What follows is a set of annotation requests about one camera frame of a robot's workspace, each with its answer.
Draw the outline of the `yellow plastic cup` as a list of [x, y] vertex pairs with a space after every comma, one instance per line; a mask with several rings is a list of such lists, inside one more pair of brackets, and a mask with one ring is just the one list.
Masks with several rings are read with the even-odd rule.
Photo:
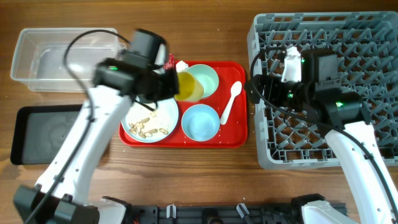
[[177, 101], [197, 102], [202, 99], [203, 86], [191, 73], [179, 72], [177, 77], [179, 94], [174, 96]]

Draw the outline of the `white plastic spoon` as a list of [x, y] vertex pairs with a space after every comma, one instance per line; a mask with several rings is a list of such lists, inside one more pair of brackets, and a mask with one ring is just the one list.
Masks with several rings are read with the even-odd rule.
[[231, 109], [232, 109], [232, 105], [233, 105], [234, 99], [240, 94], [242, 88], [243, 88], [243, 85], [242, 85], [242, 83], [240, 81], [236, 81], [232, 85], [231, 91], [230, 91], [231, 96], [230, 96], [230, 98], [228, 100], [228, 103], [227, 103], [227, 105], [226, 105], [226, 107], [225, 107], [225, 109], [224, 109], [224, 111], [223, 111], [223, 113], [222, 113], [222, 115], [220, 117], [220, 125], [225, 125], [227, 123], [228, 118], [229, 118], [229, 114], [230, 114]]

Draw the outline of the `green bowl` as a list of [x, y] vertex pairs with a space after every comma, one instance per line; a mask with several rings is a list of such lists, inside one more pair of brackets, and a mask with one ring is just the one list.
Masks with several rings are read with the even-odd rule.
[[189, 67], [187, 72], [191, 73], [201, 83], [204, 89], [202, 98], [208, 98], [218, 89], [219, 77], [212, 67], [196, 64]]

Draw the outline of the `light blue bowl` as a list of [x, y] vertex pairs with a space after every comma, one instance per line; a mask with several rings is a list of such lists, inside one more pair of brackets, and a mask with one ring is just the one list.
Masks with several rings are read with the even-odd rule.
[[220, 130], [220, 117], [208, 105], [193, 105], [182, 115], [181, 126], [188, 138], [205, 142], [215, 137]]

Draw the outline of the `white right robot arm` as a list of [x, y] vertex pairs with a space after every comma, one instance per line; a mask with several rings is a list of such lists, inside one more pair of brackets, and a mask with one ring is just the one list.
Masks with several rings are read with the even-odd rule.
[[397, 223], [397, 189], [357, 93], [344, 93], [337, 78], [320, 75], [299, 82], [256, 75], [244, 89], [254, 104], [317, 126], [340, 162], [363, 223]]

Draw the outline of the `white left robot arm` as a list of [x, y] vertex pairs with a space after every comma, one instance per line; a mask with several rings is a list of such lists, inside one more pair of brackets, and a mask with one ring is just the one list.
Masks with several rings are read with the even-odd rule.
[[24, 223], [125, 223], [131, 204], [112, 197], [88, 202], [93, 173], [120, 121], [134, 103], [155, 103], [178, 92], [175, 64], [107, 58], [95, 68], [88, 99], [58, 154], [14, 206]]

